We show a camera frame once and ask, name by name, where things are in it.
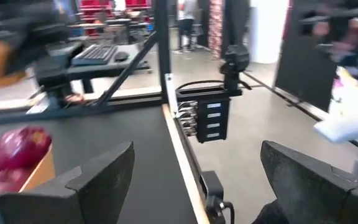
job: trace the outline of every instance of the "concrete floor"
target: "concrete floor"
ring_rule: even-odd
[[[154,73],[139,73],[130,76],[123,89],[159,85],[157,53],[151,51],[147,60]],[[172,72],[176,86],[186,82],[205,79],[222,79],[218,72],[221,62],[212,61],[209,52],[172,55]],[[275,65],[252,64],[251,75],[272,85]],[[242,79],[256,85],[247,77]],[[93,80],[96,92],[102,93],[114,81],[113,78]],[[78,82],[74,82],[81,91]],[[32,80],[0,90],[0,100],[27,98],[35,90]],[[334,145],[315,133],[316,123],[296,108],[264,87],[244,91],[244,95],[233,98],[226,141],[199,144],[190,138],[203,170],[215,170],[225,188],[226,200],[236,208],[237,223],[251,223],[266,203],[275,196],[269,186],[260,161],[260,146],[263,140],[276,141],[309,156],[351,171],[358,149],[351,144]]]

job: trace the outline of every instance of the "white object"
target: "white object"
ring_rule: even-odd
[[[35,114],[35,113],[42,113],[49,107],[48,98],[45,96],[43,97],[36,105],[31,107],[26,114]]]
[[[125,0],[115,0],[115,3],[116,3],[116,5],[114,7],[115,11],[123,12],[126,10],[127,5],[125,3]]]
[[[251,2],[249,50],[251,62],[275,63],[281,51],[288,0]]]
[[[194,47],[194,45],[197,43],[197,37],[191,36],[192,42],[191,45]],[[181,37],[182,46],[187,46],[189,44],[189,38],[186,35],[183,35]]]
[[[177,2],[177,6],[181,5],[181,4],[184,4],[185,3],[185,0],[178,0]],[[179,10],[179,7],[177,8],[177,16],[178,16],[178,20],[181,20],[183,19],[183,11],[182,10]]]
[[[177,92],[173,85],[173,75],[171,73],[165,74],[165,83],[167,85],[167,93],[168,93],[168,102],[169,107],[171,109],[171,114],[173,118],[178,118],[178,100],[177,100]]]
[[[358,116],[332,118],[318,122],[315,130],[333,143],[358,139]]]

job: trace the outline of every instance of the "keyboard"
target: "keyboard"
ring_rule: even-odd
[[[110,44],[93,44],[71,60],[74,66],[107,65],[117,51],[117,46]]]

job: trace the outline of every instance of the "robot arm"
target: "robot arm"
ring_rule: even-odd
[[[25,68],[48,55],[46,46],[68,38],[64,15],[52,0],[0,1],[0,87],[25,77]]]

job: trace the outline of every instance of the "workbench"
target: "workbench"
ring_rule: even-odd
[[[56,174],[123,142],[134,142],[135,167],[118,223],[205,223],[191,167],[167,105],[97,116],[0,125],[43,126],[53,137]]]
[[[88,66],[75,66],[67,70],[69,80],[81,80],[85,93],[92,93],[93,87],[91,84],[92,78],[116,77],[129,66],[135,56],[138,54],[139,49],[137,44],[131,45],[117,45],[117,50],[111,57],[107,65],[88,65]],[[128,59],[123,62],[115,62],[114,56],[118,52],[127,52]],[[150,65],[146,60],[141,61],[136,70],[150,70]]]

